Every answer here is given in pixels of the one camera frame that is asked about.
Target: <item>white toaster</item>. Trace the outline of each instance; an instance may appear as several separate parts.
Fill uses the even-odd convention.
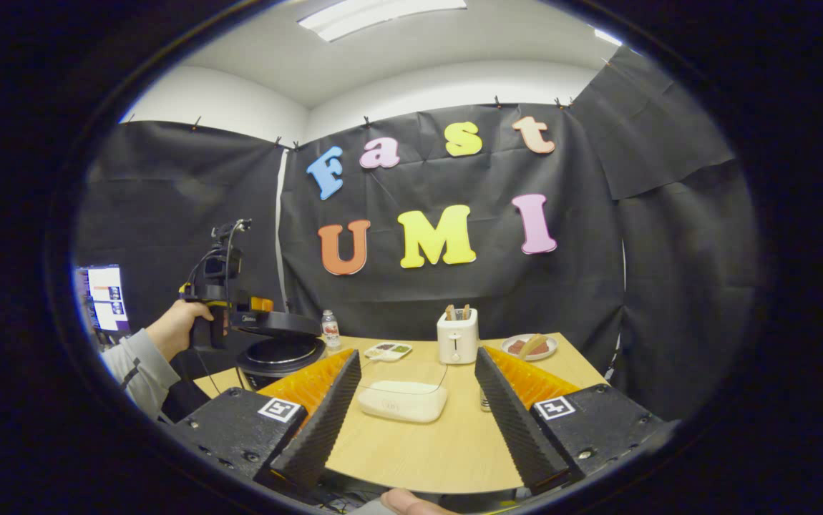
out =
[[[455,310],[456,320],[447,320],[444,313],[437,321],[437,345],[440,362],[447,365],[473,363],[478,352],[478,310],[470,309],[469,317],[463,317],[463,310]]]

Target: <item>foam letter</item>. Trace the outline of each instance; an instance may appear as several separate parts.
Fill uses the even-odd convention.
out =
[[[444,130],[447,138],[447,152],[451,156],[471,156],[481,150],[481,138],[476,136],[478,126],[472,122],[448,124]]]
[[[405,257],[399,264],[403,268],[418,268],[424,264],[424,258],[418,254],[418,245],[432,265],[437,264],[440,251],[447,244],[444,263],[456,265],[474,261],[474,252],[468,243],[466,218],[469,214],[467,205],[451,205],[440,215],[437,229],[420,211],[408,211],[399,215],[399,224],[405,226]]]
[[[362,167],[394,167],[399,163],[399,143],[391,137],[370,140],[364,150],[368,151],[360,157]]]
[[[545,141],[542,139],[543,130],[547,130],[548,126],[542,122],[536,122],[533,117],[523,117],[513,123],[513,128],[520,131],[523,136],[523,142],[526,147],[536,154],[550,154],[555,150],[555,143],[553,141]]]
[[[323,240],[323,267],[330,274],[336,276],[358,273],[366,264],[366,229],[370,226],[369,220],[355,220],[350,222],[349,231],[354,237],[355,255],[349,261],[342,261],[339,255],[339,235],[342,232],[340,225],[326,225],[320,227],[319,239]]]
[[[542,211],[545,195],[520,195],[513,197],[510,203],[520,209],[523,219],[526,242],[521,248],[524,254],[540,254],[558,248],[558,242],[548,235],[548,225],[545,224],[545,212]]]
[[[320,189],[319,199],[322,201],[332,196],[332,193],[337,192],[342,187],[342,180],[332,176],[333,174],[342,174],[342,163],[336,159],[341,155],[342,149],[340,147],[332,147],[306,169],[306,172],[313,174],[313,178],[316,179]]]

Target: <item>blue letter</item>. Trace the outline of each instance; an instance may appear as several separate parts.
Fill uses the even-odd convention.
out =
[[[313,174],[313,178],[316,179],[316,183],[321,190],[319,199],[322,201],[332,196],[332,193],[337,192],[342,187],[342,180],[333,177],[333,174],[342,174],[342,163],[336,159],[341,155],[342,149],[340,147],[332,147],[306,169],[306,172]]]

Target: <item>person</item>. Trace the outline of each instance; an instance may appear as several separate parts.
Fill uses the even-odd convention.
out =
[[[392,489],[379,496],[379,502],[397,515],[457,515],[430,501],[418,499],[406,489]]]
[[[100,355],[120,388],[153,420],[180,380],[170,360],[189,348],[189,329],[199,316],[215,319],[205,304],[176,300],[156,322]]]

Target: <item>black handle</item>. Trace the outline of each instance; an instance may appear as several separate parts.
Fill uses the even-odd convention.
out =
[[[189,345],[195,350],[224,350],[224,306],[208,306],[215,320],[195,317],[189,329]]]

